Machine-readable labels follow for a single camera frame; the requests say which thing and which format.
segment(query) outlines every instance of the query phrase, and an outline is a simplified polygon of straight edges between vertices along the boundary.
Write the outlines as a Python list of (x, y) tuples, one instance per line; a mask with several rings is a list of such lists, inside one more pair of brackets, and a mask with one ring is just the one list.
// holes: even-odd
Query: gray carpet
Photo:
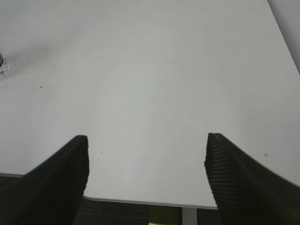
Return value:
[[(17, 178), (0, 176), (0, 187)], [(75, 225), (148, 225), (148, 205), (82, 199)]]

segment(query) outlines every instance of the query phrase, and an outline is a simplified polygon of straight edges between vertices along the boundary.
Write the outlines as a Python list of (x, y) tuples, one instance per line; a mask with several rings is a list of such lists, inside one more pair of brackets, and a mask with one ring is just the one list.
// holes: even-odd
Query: white wall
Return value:
[(300, 0), (268, 0), (268, 2), (300, 71)]

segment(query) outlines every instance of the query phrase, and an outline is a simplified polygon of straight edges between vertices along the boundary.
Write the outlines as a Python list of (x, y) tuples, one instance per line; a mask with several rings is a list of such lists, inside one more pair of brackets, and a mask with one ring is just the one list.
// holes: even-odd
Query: white table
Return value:
[(82, 134), (86, 197), (214, 207), (219, 132), (300, 185), (300, 76), (266, 0), (0, 0), (0, 21), (0, 173)]

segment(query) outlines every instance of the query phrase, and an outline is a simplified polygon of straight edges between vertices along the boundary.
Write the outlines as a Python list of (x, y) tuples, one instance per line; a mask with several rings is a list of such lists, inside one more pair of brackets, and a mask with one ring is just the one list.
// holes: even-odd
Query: clear plastic object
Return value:
[(0, 80), (4, 78), (5, 75), (9, 74), (10, 66), (7, 64), (3, 56), (0, 54)]

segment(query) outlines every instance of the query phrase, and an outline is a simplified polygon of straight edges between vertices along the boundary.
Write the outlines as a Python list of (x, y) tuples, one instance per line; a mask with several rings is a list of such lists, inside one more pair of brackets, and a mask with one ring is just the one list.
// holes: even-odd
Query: tabletop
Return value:
[(89, 138), (92, 199), (214, 207), (209, 132), (300, 185), (300, 76), (266, 0), (0, 0), (0, 173)]

